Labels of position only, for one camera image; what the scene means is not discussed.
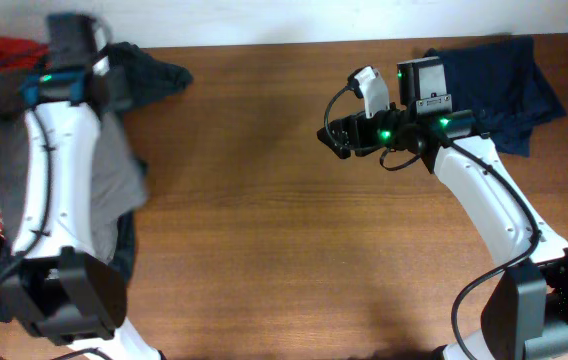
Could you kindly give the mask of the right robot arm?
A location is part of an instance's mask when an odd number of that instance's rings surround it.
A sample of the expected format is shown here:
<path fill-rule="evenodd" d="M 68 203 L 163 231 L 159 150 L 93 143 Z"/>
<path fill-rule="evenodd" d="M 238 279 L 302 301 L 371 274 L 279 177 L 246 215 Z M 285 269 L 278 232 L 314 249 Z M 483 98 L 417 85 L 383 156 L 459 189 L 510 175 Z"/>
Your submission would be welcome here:
<path fill-rule="evenodd" d="M 433 352 L 436 359 L 553 359 L 568 354 L 568 241 L 535 211 L 489 133 L 453 107 L 442 61 L 397 66 L 400 100 L 380 72 L 355 70 L 345 90 L 362 111 L 325 118 L 318 139 L 338 157 L 407 151 L 460 202 L 494 262 L 497 280 L 478 330 Z"/>

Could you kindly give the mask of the grey shorts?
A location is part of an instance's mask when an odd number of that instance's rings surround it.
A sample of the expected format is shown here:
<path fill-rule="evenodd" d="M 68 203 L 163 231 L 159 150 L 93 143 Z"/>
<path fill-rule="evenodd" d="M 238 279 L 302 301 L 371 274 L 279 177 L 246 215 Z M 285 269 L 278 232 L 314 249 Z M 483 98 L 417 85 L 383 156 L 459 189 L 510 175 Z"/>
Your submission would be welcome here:
<path fill-rule="evenodd" d="M 28 171 L 28 136 L 18 92 L 27 73 L 0 73 L 0 211 L 4 236 L 12 243 L 23 215 Z M 148 198 L 140 165 L 116 115 L 102 118 L 91 180 L 91 232 L 97 257 L 111 261 L 116 252 L 117 220 Z"/>

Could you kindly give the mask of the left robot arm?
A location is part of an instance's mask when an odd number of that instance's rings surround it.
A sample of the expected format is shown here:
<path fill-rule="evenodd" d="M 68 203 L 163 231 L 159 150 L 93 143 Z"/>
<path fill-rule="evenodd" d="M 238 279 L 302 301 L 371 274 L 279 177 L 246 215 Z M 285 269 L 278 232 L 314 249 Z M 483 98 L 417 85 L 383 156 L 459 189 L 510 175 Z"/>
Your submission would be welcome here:
<path fill-rule="evenodd" d="M 26 78 L 28 171 L 24 213 L 0 272 L 0 301 L 26 332 L 67 346 L 68 358 L 161 359 L 127 317 L 123 277 L 98 259 L 90 183 L 101 115 L 130 102 L 105 53 L 107 27 L 83 13 L 52 13 L 45 70 Z"/>

